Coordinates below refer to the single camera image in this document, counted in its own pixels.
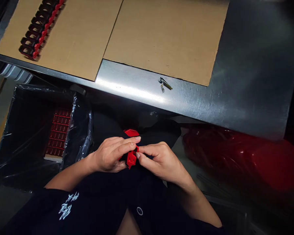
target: black sleeve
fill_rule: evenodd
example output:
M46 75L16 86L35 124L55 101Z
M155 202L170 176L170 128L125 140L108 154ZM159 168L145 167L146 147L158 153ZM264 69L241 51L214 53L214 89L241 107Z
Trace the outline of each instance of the black sleeve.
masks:
M0 231L0 234L30 234L37 221L67 196L66 191L44 188L33 195Z

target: shirt button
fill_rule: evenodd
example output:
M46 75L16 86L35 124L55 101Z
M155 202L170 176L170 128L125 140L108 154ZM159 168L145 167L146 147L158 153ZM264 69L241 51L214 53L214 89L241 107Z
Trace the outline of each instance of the shirt button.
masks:
M143 215L143 210L140 207L138 207L136 210L139 215Z

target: small metal part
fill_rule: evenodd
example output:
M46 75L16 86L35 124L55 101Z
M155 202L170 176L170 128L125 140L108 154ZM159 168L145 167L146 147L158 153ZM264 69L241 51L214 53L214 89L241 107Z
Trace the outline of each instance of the small metal part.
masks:
M162 93L164 93L163 82L161 82L160 87L161 87Z
M169 83L167 83L167 81L164 80L162 77L160 78L159 81L163 82L163 84L164 84L167 88L169 88L169 90L172 90L172 89L173 89L172 86L170 86Z

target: row of red plastic parts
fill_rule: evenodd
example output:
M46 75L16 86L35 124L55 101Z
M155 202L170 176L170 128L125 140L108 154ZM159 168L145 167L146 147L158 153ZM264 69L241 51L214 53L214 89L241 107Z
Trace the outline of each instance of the row of red plastic parts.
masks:
M36 59L50 26L65 0L43 0L32 19L25 37L21 40L19 52L30 59Z

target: left hand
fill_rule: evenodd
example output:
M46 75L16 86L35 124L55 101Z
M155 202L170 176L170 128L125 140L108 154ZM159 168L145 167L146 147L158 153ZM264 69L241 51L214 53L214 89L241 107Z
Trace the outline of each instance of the left hand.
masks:
M119 159L134 150L138 142L140 142L140 136L129 139L122 137L105 139L95 152L86 157L90 171L116 173L127 168L125 161L119 162Z

